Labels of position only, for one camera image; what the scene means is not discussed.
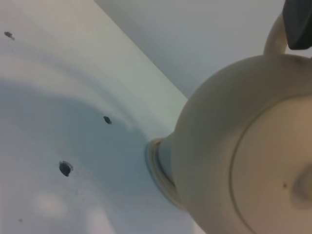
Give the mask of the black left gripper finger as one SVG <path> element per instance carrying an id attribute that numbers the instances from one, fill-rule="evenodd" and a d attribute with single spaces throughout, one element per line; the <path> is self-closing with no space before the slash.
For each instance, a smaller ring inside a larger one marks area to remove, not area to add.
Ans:
<path id="1" fill-rule="evenodd" d="M 288 47 L 307 50 L 312 46 L 312 0 L 285 0 L 283 10 Z"/>

